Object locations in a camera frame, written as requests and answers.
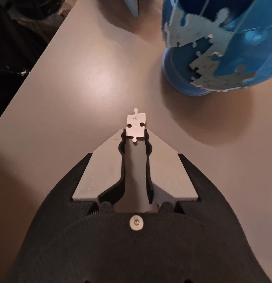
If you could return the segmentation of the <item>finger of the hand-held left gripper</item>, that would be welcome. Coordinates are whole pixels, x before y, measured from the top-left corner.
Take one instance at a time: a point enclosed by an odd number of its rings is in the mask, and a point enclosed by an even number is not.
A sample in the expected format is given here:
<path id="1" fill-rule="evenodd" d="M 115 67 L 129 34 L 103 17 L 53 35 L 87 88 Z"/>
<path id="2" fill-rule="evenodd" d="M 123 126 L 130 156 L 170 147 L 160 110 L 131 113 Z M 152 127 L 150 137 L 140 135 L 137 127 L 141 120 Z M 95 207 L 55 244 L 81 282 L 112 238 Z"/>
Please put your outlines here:
<path id="1" fill-rule="evenodd" d="M 124 0 L 125 4 L 131 11 L 134 17 L 139 16 L 139 2 L 138 0 Z"/>

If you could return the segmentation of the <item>blue puzzle ball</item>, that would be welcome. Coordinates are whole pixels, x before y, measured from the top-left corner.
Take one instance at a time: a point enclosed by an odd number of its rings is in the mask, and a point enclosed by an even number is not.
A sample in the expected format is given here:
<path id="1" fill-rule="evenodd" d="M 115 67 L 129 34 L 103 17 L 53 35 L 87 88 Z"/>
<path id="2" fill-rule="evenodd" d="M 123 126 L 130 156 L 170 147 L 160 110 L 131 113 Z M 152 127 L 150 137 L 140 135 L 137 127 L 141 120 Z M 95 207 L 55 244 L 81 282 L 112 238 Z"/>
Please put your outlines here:
<path id="1" fill-rule="evenodd" d="M 195 87 L 226 92 L 272 78 L 272 0 L 164 1 L 161 26 L 166 48 L 192 51 Z"/>

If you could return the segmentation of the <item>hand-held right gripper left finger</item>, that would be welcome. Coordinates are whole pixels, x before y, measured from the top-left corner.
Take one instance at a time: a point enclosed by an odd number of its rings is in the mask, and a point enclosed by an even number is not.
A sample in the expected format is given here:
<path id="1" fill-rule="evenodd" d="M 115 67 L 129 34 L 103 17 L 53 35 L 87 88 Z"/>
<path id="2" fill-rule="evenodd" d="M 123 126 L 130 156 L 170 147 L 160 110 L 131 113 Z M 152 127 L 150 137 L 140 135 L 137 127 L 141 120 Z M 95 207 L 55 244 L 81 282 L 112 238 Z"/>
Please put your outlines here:
<path id="1" fill-rule="evenodd" d="M 121 129 L 93 151 L 72 196 L 74 201 L 116 204 L 125 192 L 126 130 Z"/>

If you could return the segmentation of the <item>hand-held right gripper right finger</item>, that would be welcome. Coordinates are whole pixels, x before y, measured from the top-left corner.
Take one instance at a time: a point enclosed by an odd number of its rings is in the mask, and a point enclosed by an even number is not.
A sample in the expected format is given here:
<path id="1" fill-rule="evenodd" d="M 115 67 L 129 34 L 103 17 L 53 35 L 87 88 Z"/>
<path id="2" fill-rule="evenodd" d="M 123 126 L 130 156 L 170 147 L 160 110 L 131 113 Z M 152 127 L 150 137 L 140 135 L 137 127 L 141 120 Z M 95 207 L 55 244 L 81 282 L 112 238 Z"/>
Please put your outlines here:
<path id="1" fill-rule="evenodd" d="M 198 194 L 175 149 L 145 129 L 146 192 L 150 204 L 196 201 Z"/>

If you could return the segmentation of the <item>small puzzle piece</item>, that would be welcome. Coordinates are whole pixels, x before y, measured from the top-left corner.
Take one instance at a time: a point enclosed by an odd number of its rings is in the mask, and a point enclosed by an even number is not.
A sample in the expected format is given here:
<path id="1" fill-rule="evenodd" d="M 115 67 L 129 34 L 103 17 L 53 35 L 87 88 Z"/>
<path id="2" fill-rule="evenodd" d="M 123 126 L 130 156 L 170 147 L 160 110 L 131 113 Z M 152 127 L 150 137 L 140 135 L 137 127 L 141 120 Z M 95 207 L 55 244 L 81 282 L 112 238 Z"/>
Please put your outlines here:
<path id="1" fill-rule="evenodd" d="M 127 115 L 126 136 L 132 137 L 133 143 L 138 138 L 145 137 L 146 114 L 138 113 L 138 109 L 134 108 L 134 114 Z"/>

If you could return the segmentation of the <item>blue ball stand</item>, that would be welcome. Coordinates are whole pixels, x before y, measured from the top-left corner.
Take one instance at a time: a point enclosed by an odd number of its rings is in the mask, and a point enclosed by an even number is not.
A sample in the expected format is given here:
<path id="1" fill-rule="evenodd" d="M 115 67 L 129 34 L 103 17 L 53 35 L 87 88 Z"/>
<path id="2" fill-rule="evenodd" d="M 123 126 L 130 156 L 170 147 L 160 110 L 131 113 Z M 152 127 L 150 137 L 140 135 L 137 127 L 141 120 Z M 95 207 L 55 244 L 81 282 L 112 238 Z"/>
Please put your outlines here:
<path id="1" fill-rule="evenodd" d="M 162 71 L 170 86 L 177 92 L 191 97 L 200 97 L 211 93 L 209 90 L 191 84 L 193 70 L 189 67 L 189 63 L 193 58 L 192 51 L 184 51 L 184 55 L 190 57 L 181 57 L 175 50 L 176 48 L 166 48 L 162 57 Z"/>

